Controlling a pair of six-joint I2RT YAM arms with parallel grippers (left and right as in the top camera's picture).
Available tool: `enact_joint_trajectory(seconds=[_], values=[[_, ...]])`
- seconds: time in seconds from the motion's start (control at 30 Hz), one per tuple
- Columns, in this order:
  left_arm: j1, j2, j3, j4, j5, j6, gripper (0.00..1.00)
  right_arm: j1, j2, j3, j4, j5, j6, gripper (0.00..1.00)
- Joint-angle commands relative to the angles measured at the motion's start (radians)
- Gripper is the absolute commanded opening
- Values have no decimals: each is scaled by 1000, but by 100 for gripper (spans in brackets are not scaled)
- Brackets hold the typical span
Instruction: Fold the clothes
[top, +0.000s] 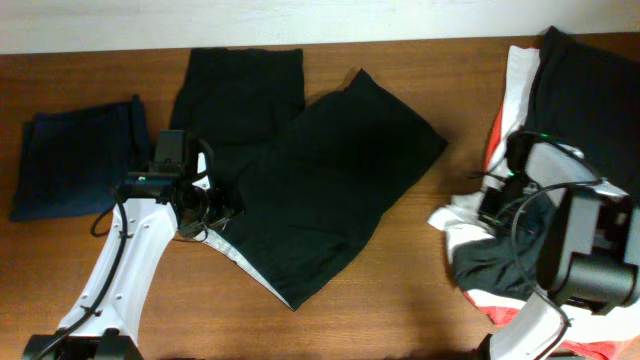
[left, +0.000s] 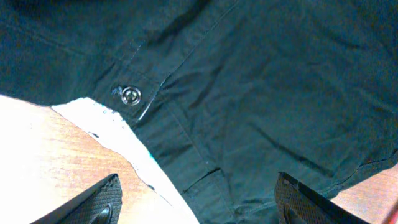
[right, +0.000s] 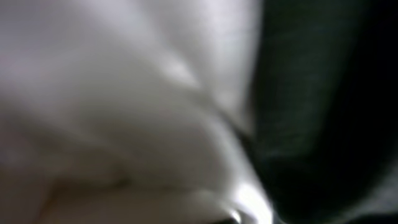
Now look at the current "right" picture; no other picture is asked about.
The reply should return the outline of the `black shorts with white stripe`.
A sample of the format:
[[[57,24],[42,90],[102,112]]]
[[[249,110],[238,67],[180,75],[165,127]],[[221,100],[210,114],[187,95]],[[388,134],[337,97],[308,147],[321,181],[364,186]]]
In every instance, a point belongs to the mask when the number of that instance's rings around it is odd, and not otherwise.
[[[396,1],[2,1],[2,223],[396,223]]]

